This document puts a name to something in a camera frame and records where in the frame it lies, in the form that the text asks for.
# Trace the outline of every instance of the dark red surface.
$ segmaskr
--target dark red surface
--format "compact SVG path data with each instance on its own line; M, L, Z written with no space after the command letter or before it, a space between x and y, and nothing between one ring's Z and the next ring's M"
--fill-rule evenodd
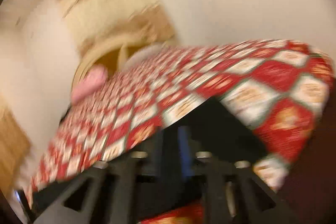
M278 194L301 223L336 223L336 92Z

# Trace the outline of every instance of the black metal frame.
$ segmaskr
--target black metal frame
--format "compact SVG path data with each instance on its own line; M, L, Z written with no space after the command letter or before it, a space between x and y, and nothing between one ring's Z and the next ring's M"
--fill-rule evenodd
M236 165L220 161L210 152L202 151L200 143L192 140L187 128L179 128L180 160L176 164L185 169L181 181L195 179L202 188L204 224L294 224L297 223L292 211L249 167L247 162ZM134 193L139 178L161 178L160 162L164 150L162 133L142 142L123 156L110 163L98 162L78 175L70 186L34 221L35 224L92 224L118 223L135 224ZM106 190L104 181L110 175L115 179L113 187ZM72 202L68 201L90 180L85 195ZM234 196L235 213L229 210L227 192L230 182ZM100 193L108 191L103 215L95 222L95 211L101 206Z

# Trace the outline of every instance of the pink object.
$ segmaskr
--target pink object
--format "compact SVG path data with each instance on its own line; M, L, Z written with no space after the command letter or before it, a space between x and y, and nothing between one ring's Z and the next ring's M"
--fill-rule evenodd
M71 105L78 104L86 96L101 88L107 81L107 69L103 65L93 66L83 80L71 92Z

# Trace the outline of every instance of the red and white checkered pattern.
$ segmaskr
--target red and white checkered pattern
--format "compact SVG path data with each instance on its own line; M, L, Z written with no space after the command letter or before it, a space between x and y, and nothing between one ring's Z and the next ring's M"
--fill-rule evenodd
M322 113L332 77L330 59L302 42L164 48L72 107L27 196L112 160L214 95L270 152L292 162Z

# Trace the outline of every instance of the metal bolt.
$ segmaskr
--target metal bolt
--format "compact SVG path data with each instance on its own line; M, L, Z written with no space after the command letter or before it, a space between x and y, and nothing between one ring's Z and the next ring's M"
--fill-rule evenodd
M212 154L208 151L196 152L196 158L198 158L198 159L208 159L208 158L211 158L211 157L212 157Z
M106 161L99 160L95 162L93 167L99 168L99 169L105 169L109 164Z
M132 152L131 157L137 159L145 159L148 157L148 154L144 151L134 151Z
M235 162L235 166L238 169L242 169L242 168L250 167L251 164L247 160L240 160L240 161Z

